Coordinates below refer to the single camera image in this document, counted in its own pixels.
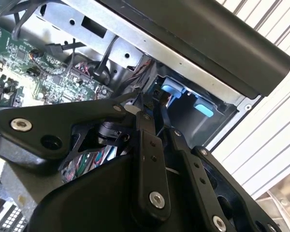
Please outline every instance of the rectangular hole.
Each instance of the rectangular hole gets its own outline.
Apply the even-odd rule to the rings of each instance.
[[[95,21],[92,21],[90,18],[86,16],[84,17],[82,21],[82,27],[86,28],[92,33],[95,33],[101,38],[104,38],[107,31],[106,28],[102,27],[100,24],[96,23]]]

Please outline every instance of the black plastic cover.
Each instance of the black plastic cover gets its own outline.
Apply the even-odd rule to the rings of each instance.
[[[100,2],[251,99],[290,70],[287,54],[215,0]]]

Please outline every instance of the metal frame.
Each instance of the metal frame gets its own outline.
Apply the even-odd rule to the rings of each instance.
[[[104,37],[96,35],[90,30],[82,26],[84,15],[77,10],[63,4],[49,3],[43,15],[40,13],[40,8],[35,12],[35,15],[41,20],[51,23],[54,27],[70,34],[77,40],[88,45],[90,48],[100,54],[104,54],[107,47],[115,37],[115,34],[107,30]],[[136,67],[143,57],[143,53],[125,40],[118,38],[114,43],[109,59],[127,68],[128,66]]]
[[[210,141],[206,146],[208,150],[214,150],[219,142],[222,141],[223,137],[232,131],[234,126],[241,120],[243,117],[251,111],[255,105],[260,101],[261,96],[258,96],[256,99],[245,98],[238,106],[238,113],[228,122],[228,124],[219,131],[219,133]]]
[[[118,16],[96,1],[64,0],[96,23],[115,33],[145,54],[161,61],[188,80],[200,85],[227,103],[238,105],[244,96],[221,82],[196,64],[160,43],[124,18]]]

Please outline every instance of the silver screw head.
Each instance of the silver screw head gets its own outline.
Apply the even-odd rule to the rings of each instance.
[[[223,220],[220,217],[213,216],[213,223],[214,223],[214,225],[217,227],[217,229],[220,232],[226,232],[227,231],[226,224],[224,224]]]
[[[121,108],[118,105],[113,106],[114,110],[121,111]]]
[[[16,131],[27,132],[32,129],[32,124],[26,119],[15,118],[11,122],[11,127]]]
[[[165,206],[165,201],[163,196],[158,192],[151,192],[149,194],[150,203],[158,209],[163,209]]]
[[[274,226],[272,226],[271,224],[267,224],[267,226],[270,228],[272,232],[276,232],[276,229],[274,228]]]
[[[207,156],[207,152],[204,149],[200,149],[200,152],[202,153],[202,155]]]
[[[144,115],[144,118],[145,118],[146,120],[150,120],[150,116],[148,116],[148,115]]]
[[[177,136],[182,136],[182,133],[179,132],[178,130],[175,130],[174,133],[175,133]]]
[[[252,105],[251,104],[245,105],[245,110],[249,111],[251,109],[252,109]]]

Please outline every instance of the electronic component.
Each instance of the electronic component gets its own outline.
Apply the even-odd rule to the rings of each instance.
[[[16,53],[16,55],[20,59],[25,59],[25,57],[26,57],[26,53],[23,52],[22,50],[18,50],[17,53]]]
[[[34,86],[25,98],[43,100],[44,104],[103,99],[113,93],[89,73],[75,67],[66,73],[66,64],[27,42],[13,41],[11,34],[0,28],[0,71],[3,69],[25,77],[28,85]]]
[[[21,106],[23,98],[23,88],[18,87],[18,82],[7,78],[6,75],[0,77],[0,106]]]
[[[31,77],[38,77],[38,76],[40,76],[40,74],[41,74],[41,72],[38,70],[38,69],[36,69],[36,68],[28,68],[27,70],[26,70],[26,73],[29,75],[29,76],[31,76]]]

